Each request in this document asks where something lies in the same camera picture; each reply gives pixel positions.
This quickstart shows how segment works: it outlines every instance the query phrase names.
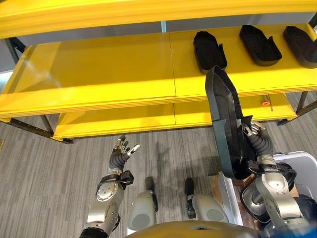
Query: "gray carpet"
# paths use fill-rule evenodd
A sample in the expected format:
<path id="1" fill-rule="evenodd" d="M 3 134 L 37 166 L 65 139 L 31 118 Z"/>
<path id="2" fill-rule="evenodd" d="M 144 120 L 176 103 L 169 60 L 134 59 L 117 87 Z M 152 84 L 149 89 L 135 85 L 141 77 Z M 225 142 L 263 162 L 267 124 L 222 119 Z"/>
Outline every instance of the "gray carpet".
<path id="1" fill-rule="evenodd" d="M 299 94 L 289 94 L 296 104 Z M 316 93 L 310 93 L 310 101 Z M 39 117 L 24 119 L 43 127 Z M 317 158 L 316 111 L 284 126 L 267 122 L 280 152 L 307 151 Z M 77 238 L 94 201 L 96 185 L 106 174 L 111 148 L 117 139 L 100 136 L 75 139 L 65 145 L 0 124 L 0 237 Z M 125 169 L 134 174 L 120 207 L 122 217 L 111 237 L 125 235 L 133 198 L 153 176 L 157 184 L 159 223 L 187 219 L 183 182 L 195 177 L 197 192 L 210 193 L 208 175 L 218 170 L 212 127 L 133 133 L 131 144 L 141 149 Z"/>

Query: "black bracket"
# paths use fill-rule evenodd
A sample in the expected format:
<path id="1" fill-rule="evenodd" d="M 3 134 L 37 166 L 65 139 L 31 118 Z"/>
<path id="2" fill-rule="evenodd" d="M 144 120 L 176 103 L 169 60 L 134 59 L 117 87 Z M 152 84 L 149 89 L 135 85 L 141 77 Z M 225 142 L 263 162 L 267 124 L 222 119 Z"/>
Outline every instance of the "black bracket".
<path id="1" fill-rule="evenodd" d="M 282 120 L 279 120 L 276 124 L 277 125 L 285 125 L 289 123 L 289 120 L 288 119 L 282 119 Z"/>
<path id="2" fill-rule="evenodd" d="M 125 190 L 127 185 L 133 184 L 133 180 L 134 177 L 129 170 L 124 171 L 120 175 L 107 175 L 99 182 L 96 193 L 98 192 L 100 186 L 105 182 L 118 182 L 122 186 L 123 190 Z"/>
<path id="3" fill-rule="evenodd" d="M 309 24 L 312 28 L 317 26 L 317 13 L 312 17 L 312 19 L 309 21 Z"/>
<path id="4" fill-rule="evenodd" d="M 24 52 L 25 50 L 25 45 L 16 37 L 10 37 L 8 38 L 8 40 L 10 41 L 11 45 L 17 49 L 18 51 L 20 51 L 21 53 Z"/>
<path id="5" fill-rule="evenodd" d="M 25 130 L 25 131 L 49 138 L 49 139 L 53 139 L 52 137 L 53 137 L 54 133 L 40 129 L 38 127 L 35 127 L 33 125 L 27 124 L 25 122 L 22 122 L 20 120 L 14 119 L 14 118 L 11 118 L 9 122 L 6 122 L 6 124 L 9 124 L 9 125 L 14 126 L 16 128 L 19 128 L 19 129 L 22 129 L 22 130 Z M 73 141 L 70 139 L 63 139 L 61 142 L 65 143 L 65 144 L 73 144 Z"/>

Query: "black plastic tray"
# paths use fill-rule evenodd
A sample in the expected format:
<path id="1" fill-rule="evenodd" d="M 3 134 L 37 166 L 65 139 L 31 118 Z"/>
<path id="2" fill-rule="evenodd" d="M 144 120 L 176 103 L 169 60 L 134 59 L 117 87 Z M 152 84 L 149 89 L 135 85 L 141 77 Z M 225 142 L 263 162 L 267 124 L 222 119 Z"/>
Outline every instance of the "black plastic tray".
<path id="1" fill-rule="evenodd" d="M 289 48 L 299 63 L 306 68 L 317 68 L 317 40 L 296 26 L 287 26 L 283 33 Z"/>
<path id="2" fill-rule="evenodd" d="M 207 74 L 212 67 L 227 67 L 222 44 L 218 46 L 215 36 L 207 31 L 200 31 L 194 38 L 195 56 L 200 71 Z"/>
<path id="3" fill-rule="evenodd" d="M 242 26 L 240 38 L 257 65 L 271 66 L 282 58 L 273 37 L 267 39 L 260 29 L 252 25 Z"/>
<path id="4" fill-rule="evenodd" d="M 220 67 L 215 66 L 208 72 L 205 89 L 222 171 L 228 178 L 245 179 L 250 175 L 247 161 L 255 161 L 256 154 L 241 125 L 251 127 L 252 116 L 243 116 L 238 93 Z"/>

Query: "gray wall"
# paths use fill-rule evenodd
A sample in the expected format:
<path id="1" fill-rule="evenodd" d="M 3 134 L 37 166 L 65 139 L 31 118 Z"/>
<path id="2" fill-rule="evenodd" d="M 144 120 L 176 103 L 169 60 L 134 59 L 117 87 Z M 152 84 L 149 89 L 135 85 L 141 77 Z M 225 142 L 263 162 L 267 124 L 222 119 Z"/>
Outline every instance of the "gray wall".
<path id="1" fill-rule="evenodd" d="M 278 24 L 278 23 L 302 23 L 309 22 L 313 12 L 283 13 L 283 14 L 257 14 L 241 16 L 208 17 L 199 19 L 176 20 L 166 22 L 167 31 L 181 31 L 192 29 L 204 29 L 213 27 L 241 26 L 244 24 Z M 105 36 L 120 36 L 142 33 L 160 32 L 160 22 L 126 24 L 105 27 L 92 27 L 76 30 L 56 31 L 28 36 L 19 39 L 25 45 L 33 45 L 45 42 L 67 41 Z M 14 68 L 13 60 L 7 50 L 4 41 L 0 41 L 0 72 Z"/>

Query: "yellow shelf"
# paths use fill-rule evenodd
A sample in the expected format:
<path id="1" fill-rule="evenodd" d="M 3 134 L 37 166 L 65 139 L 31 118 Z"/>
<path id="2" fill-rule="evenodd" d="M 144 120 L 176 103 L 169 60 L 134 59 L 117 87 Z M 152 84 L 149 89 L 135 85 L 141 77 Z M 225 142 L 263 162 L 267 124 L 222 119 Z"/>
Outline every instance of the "yellow shelf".
<path id="1" fill-rule="evenodd" d="M 287 97 L 284 94 L 270 95 L 273 111 L 270 106 L 263 107 L 262 96 L 240 98 L 242 113 L 244 116 L 253 115 L 254 120 L 294 119 L 293 111 Z M 208 101 L 175 103 L 175 123 L 182 126 L 211 125 L 211 114 Z"/>
<path id="2" fill-rule="evenodd" d="M 173 104 L 63 113 L 54 138 L 146 131 L 174 125 Z"/>
<path id="3" fill-rule="evenodd" d="M 16 117 L 147 103 L 175 96 L 168 34 L 30 46 L 0 95 Z"/>
<path id="4" fill-rule="evenodd" d="M 295 24 L 314 39 L 307 24 Z M 282 39 L 286 24 L 258 26 L 283 58 L 255 65 L 240 27 L 209 31 L 223 43 L 226 72 L 239 96 L 317 90 L 317 69 L 299 65 Z M 197 31 L 95 38 L 30 46 L 0 95 L 0 118 L 206 100 L 198 69 Z"/>
<path id="5" fill-rule="evenodd" d="M 5 0 L 0 3 L 0 39 L 161 20 L 314 11 L 316 0 Z"/>
<path id="6" fill-rule="evenodd" d="M 305 30 L 314 40 L 317 35 L 308 24 L 291 24 Z M 317 68 L 302 67 L 283 39 L 287 24 L 259 25 L 264 34 L 273 40 L 282 53 L 275 65 L 256 65 L 245 49 L 239 32 L 241 27 L 207 29 L 223 44 L 228 62 L 226 72 L 237 89 L 239 96 L 264 95 L 271 93 L 301 92 L 317 89 Z M 200 73 L 194 55 L 193 39 L 196 31 L 170 34 L 175 88 L 177 96 L 204 97 L 205 76 Z"/>
<path id="7" fill-rule="evenodd" d="M 284 94 L 271 95 L 274 111 L 262 106 L 262 96 L 241 98 L 243 114 L 255 120 L 296 117 Z M 211 125 L 207 101 L 107 109 L 60 115 L 55 139 Z"/>

